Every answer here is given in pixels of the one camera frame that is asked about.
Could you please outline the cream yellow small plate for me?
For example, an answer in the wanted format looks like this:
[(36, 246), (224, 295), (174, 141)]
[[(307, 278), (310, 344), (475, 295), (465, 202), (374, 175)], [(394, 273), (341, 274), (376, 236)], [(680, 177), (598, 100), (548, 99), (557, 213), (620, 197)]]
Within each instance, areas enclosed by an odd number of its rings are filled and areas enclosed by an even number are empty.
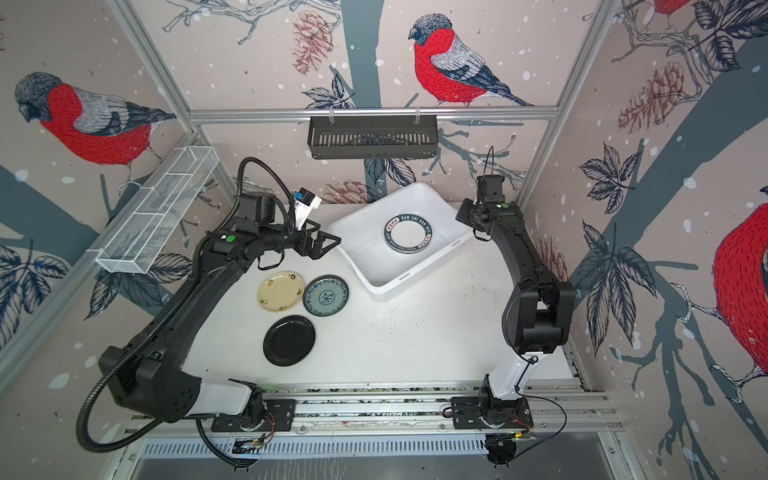
[(281, 312), (301, 302), (304, 290), (305, 281), (300, 274), (281, 271), (269, 276), (260, 284), (257, 299), (264, 310)]

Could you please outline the green rim plate front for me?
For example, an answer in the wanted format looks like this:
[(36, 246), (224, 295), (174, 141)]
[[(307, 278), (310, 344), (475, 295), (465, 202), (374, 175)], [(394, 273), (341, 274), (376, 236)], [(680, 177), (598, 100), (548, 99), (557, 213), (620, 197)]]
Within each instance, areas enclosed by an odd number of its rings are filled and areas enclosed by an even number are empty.
[(433, 238), (431, 224), (416, 214), (398, 214), (384, 227), (386, 245), (399, 254), (416, 254), (425, 250)]

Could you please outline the black round plate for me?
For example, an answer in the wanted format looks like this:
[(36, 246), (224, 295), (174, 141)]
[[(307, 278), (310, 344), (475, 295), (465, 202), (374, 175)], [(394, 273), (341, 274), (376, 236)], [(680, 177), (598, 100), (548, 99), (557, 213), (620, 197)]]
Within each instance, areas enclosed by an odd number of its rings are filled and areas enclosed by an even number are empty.
[(312, 322), (300, 315), (290, 315), (275, 322), (265, 334), (263, 353), (273, 365), (289, 367), (306, 358), (316, 341)]

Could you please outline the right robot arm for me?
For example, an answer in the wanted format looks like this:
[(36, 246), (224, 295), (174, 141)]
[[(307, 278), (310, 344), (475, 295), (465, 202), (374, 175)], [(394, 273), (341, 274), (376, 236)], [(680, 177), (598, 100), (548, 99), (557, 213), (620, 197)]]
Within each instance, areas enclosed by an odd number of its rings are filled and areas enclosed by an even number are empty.
[(506, 347), (496, 367), (484, 377), (475, 407), (462, 412), (459, 407), (464, 401), (458, 397), (452, 400), (455, 426), (530, 429), (532, 419), (524, 389), (544, 357), (567, 342), (575, 289), (545, 265), (515, 205), (465, 199), (456, 220), (494, 242), (513, 286), (501, 316)]

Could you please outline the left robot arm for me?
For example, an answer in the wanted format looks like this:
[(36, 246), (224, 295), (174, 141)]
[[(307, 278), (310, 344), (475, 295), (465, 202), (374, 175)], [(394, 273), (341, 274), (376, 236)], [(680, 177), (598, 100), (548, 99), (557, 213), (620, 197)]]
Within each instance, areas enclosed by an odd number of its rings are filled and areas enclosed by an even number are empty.
[(242, 195), (229, 217), (198, 243), (190, 274), (169, 304), (128, 345), (101, 355), (102, 377), (86, 398), (79, 425), (87, 425), (103, 390), (117, 405), (157, 422), (225, 415), (259, 425), (266, 408), (257, 385), (204, 380), (182, 366), (219, 301), (265, 253), (293, 250), (317, 260), (340, 244), (308, 217), (320, 202), (306, 189), (294, 193), (287, 209), (272, 194)]

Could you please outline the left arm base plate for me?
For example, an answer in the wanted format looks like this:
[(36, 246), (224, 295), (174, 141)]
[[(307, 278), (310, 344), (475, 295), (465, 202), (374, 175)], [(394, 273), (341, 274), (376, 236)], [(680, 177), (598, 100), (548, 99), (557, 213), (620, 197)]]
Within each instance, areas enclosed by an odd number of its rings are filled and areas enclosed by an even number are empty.
[(239, 415), (214, 417), (215, 433), (288, 432), (291, 430), (297, 402), (293, 399), (262, 400)]

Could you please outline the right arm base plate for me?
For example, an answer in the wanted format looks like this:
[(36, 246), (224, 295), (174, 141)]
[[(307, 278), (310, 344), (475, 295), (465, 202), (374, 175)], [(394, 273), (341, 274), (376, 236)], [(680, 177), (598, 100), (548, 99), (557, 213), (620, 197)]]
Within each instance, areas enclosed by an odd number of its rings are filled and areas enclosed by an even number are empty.
[(533, 428), (528, 402), (516, 400), (481, 400), (479, 397), (453, 397), (451, 420), (457, 430)]

